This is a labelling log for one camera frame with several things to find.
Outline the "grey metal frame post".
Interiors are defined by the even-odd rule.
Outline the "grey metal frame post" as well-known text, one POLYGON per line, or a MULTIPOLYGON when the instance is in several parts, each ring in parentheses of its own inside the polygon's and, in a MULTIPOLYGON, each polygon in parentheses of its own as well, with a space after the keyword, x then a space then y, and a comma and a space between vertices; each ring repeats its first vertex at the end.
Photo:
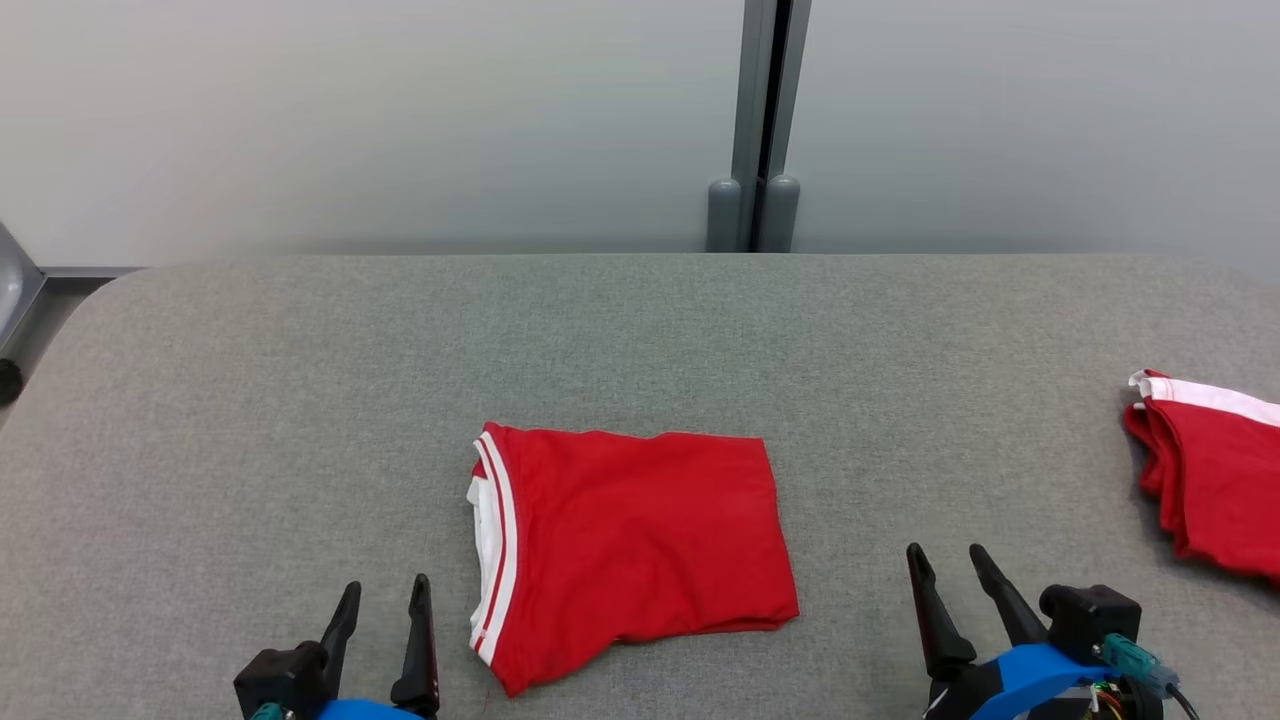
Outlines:
POLYGON ((778 0, 744 0, 730 176, 708 188, 708 252, 751 249, 778 0))
POLYGON ((786 170, 813 0, 776 0, 765 115, 756 170, 753 252, 790 252, 800 182, 786 170))

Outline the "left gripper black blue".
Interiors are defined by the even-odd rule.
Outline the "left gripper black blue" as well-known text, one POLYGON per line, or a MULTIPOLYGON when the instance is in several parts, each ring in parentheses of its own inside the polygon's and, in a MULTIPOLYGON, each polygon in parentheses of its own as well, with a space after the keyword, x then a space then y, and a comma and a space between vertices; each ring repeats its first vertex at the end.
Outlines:
POLYGON ((239 671, 233 687, 244 720, 260 705, 271 702, 287 708, 293 720, 438 720, 442 701, 433 598, 430 580, 424 573, 413 579, 408 603, 410 635, 390 700, 339 697, 361 594, 360 582, 346 585, 320 643, 305 642, 289 651, 265 650, 239 671))

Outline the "grey cart with black wheel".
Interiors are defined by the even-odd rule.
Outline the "grey cart with black wheel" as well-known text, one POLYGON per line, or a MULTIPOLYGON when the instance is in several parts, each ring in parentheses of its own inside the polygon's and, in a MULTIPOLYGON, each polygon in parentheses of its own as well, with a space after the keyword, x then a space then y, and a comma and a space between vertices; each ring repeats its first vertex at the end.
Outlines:
POLYGON ((19 365, 4 356, 26 314, 44 287, 45 274, 0 222, 0 409, 10 406, 26 386, 19 365))

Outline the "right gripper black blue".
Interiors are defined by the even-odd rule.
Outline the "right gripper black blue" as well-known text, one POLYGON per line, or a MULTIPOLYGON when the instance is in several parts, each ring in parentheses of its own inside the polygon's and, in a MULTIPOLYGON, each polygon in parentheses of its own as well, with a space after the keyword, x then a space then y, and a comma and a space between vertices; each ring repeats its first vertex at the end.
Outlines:
POLYGON ((1133 639, 1138 602, 1107 585, 1050 585, 1039 598, 1044 625, 983 544, 970 544, 969 557, 1011 648, 977 659, 937 591, 925 551, 910 543, 908 571, 931 680, 925 720, 1166 720, 1156 693, 1093 655, 1107 634, 1133 639))

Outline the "red shorts with white trim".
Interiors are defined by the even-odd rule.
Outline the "red shorts with white trim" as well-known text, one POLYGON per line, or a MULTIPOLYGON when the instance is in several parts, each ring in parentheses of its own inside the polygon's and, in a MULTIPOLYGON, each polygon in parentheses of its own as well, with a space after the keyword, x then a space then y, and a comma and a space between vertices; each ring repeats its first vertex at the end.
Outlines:
POLYGON ((1280 404, 1142 370, 1123 414, 1178 559, 1280 585, 1280 404))

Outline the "red and white shirt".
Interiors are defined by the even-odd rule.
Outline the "red and white shirt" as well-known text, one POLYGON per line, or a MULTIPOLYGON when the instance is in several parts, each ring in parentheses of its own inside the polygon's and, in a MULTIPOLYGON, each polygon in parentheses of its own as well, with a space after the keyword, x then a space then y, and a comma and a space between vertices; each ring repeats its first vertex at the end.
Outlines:
POLYGON ((468 644, 508 697, 614 644, 773 632, 800 614, 763 439, 489 421, 474 448, 468 644))

